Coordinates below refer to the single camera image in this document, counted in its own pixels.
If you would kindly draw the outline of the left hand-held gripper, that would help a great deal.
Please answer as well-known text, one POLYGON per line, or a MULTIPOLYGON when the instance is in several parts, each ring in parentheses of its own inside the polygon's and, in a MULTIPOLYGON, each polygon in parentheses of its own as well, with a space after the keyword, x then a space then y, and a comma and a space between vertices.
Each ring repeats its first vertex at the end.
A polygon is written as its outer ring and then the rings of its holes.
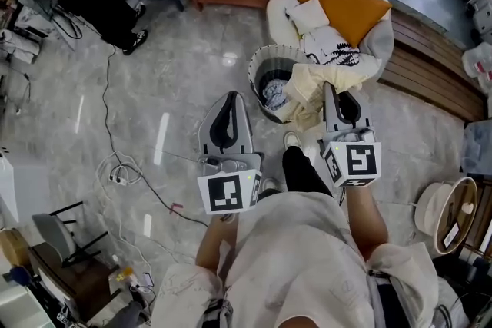
POLYGON ((203 175, 198 187, 208 215, 238 214, 254 208, 262 178, 263 155, 253 153, 244 99, 230 91, 210 108, 199 128, 203 175))

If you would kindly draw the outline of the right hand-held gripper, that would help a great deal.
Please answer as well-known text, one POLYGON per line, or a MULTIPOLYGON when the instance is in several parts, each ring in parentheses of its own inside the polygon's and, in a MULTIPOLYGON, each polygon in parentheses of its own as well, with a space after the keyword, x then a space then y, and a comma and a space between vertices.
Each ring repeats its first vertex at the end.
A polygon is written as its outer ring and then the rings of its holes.
POLYGON ((326 131, 319 140, 331 186, 366 187, 381 177, 382 147, 372 126, 370 105, 357 90, 341 94, 324 83, 326 131))

